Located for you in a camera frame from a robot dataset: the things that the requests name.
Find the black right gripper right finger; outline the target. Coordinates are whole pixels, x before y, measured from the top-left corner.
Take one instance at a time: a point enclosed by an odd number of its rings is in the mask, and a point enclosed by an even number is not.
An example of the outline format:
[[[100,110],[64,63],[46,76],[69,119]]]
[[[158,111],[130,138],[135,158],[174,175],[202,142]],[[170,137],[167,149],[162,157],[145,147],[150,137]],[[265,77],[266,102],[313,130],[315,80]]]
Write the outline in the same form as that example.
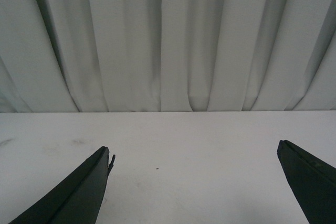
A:
[[[288,140],[277,156],[309,223],[335,223],[335,168]]]

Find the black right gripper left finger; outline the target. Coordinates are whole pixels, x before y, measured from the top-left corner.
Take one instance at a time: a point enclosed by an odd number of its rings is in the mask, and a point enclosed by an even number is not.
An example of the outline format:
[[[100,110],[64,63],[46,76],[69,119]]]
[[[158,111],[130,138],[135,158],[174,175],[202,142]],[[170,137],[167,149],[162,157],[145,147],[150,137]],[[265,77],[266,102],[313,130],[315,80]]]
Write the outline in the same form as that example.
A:
[[[11,223],[95,223],[115,158],[100,147]]]

